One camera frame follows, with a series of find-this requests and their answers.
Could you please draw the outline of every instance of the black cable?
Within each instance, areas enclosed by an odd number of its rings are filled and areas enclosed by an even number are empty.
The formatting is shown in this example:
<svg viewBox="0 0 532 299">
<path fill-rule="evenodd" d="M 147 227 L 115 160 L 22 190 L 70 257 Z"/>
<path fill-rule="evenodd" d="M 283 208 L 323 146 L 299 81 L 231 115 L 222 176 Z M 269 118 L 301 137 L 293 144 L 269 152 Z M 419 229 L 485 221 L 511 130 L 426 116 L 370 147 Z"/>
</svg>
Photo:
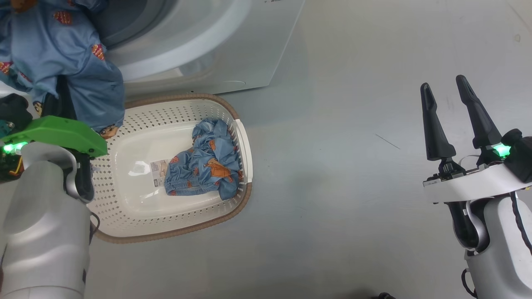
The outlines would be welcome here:
<svg viewBox="0 0 532 299">
<path fill-rule="evenodd" d="M 100 225 L 100 219 L 98 217 L 98 215 L 94 212 L 91 212 L 90 213 L 92 216 L 94 216 L 94 218 L 96 218 L 96 220 L 98 221 L 98 224 L 96 225 L 96 227 L 93 229 L 93 226 L 92 226 L 92 222 L 90 223 L 91 226 L 90 226 L 90 235 L 89 235 L 89 245 L 91 244 L 91 242 L 93 241 L 93 237 L 94 237 L 94 234 L 98 231 L 99 229 L 99 225 Z"/>
<path fill-rule="evenodd" d="M 530 250 L 530 254 L 532 254 L 532 244 L 530 243 L 530 240 L 528 239 L 527 232 L 525 231 L 525 227 L 523 225 L 523 220 L 521 219 L 521 214 L 519 213 L 519 209 L 517 207 L 516 192 L 514 191 L 510 193 L 510 197 L 512 198 L 512 210 L 513 210 L 513 214 L 516 216 L 517 228 L 519 228 L 519 231 L 521 232 L 521 238 L 523 238 L 525 245 L 528 247 L 528 250 Z"/>
<path fill-rule="evenodd" d="M 462 285 L 464 286 L 465 291 L 468 292 L 469 295 L 473 296 L 473 298 L 478 298 L 477 290 L 474 290 L 472 292 L 471 289 L 467 285 L 466 273 L 467 273 L 467 269 L 464 269 L 464 271 L 462 272 Z"/>
<path fill-rule="evenodd" d="M 7 244 L 5 244 L 4 253 L 2 254 L 2 258 L 0 259 L 0 267 L 4 264 L 4 256 L 5 256 L 6 251 L 7 251 Z"/>
</svg>

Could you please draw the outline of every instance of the white laundry basket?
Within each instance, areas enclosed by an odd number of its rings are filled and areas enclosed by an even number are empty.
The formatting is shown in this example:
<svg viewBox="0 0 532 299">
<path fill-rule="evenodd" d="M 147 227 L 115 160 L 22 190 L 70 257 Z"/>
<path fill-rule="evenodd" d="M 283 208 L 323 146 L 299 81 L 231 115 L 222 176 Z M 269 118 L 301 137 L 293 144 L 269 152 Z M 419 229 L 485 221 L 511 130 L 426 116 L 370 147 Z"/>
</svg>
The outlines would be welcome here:
<svg viewBox="0 0 532 299">
<path fill-rule="evenodd" d="M 229 125 L 243 175 L 237 195 L 225 201 L 218 191 L 168 196 L 164 186 L 155 186 L 151 163 L 191 148 L 192 129 L 204 118 Z M 107 145 L 109 154 L 92 161 L 95 198 L 88 204 L 101 220 L 96 236 L 102 240 L 143 242 L 200 230 L 234 217 L 250 197 L 253 164 L 246 130 L 220 97 L 178 95 L 126 103 L 124 125 Z"/>
</svg>

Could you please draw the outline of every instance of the blue pajama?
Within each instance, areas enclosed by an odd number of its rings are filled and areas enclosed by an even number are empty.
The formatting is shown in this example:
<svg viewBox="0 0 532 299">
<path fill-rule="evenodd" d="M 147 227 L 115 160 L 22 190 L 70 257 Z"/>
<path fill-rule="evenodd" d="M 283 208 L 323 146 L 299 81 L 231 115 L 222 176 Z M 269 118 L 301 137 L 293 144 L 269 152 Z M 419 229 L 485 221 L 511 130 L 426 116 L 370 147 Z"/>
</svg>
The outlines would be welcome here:
<svg viewBox="0 0 532 299">
<path fill-rule="evenodd" d="M 57 97 L 65 75 L 76 116 L 96 132 L 119 127 L 124 117 L 120 70 L 82 11 L 104 9 L 102 0 L 0 0 L 0 80 L 29 93 L 40 114 L 46 94 Z"/>
<path fill-rule="evenodd" d="M 197 195 L 218 190 L 222 200 L 236 195 L 239 181 L 237 148 L 222 120 L 204 119 L 192 132 L 194 145 L 168 164 L 168 195 Z"/>
</svg>

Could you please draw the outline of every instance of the gray floor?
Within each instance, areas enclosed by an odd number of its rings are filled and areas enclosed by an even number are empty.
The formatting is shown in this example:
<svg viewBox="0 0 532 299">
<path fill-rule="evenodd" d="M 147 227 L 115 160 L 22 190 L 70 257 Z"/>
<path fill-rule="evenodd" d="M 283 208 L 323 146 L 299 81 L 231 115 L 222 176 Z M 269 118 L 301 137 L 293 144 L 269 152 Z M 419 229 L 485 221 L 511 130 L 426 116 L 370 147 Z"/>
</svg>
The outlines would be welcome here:
<svg viewBox="0 0 532 299">
<path fill-rule="evenodd" d="M 307 0 L 271 85 L 223 95 L 253 151 L 246 208 L 180 237 L 95 240 L 86 298 L 469 298 L 448 211 L 422 195 L 437 163 L 419 87 L 431 83 L 459 157 L 475 153 L 459 73 L 501 132 L 532 135 L 532 19 L 519 5 Z"/>
</svg>

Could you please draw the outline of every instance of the white appliance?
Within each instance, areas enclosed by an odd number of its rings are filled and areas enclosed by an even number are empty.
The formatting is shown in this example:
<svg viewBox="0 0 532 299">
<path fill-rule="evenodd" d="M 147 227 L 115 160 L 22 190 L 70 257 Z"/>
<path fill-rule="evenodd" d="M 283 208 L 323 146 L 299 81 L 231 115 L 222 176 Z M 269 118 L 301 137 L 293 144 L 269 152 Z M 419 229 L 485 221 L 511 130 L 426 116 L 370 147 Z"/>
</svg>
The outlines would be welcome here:
<svg viewBox="0 0 532 299">
<path fill-rule="evenodd" d="M 94 23 L 128 100 L 218 94 L 270 83 L 304 2 L 110 0 Z"/>
</svg>

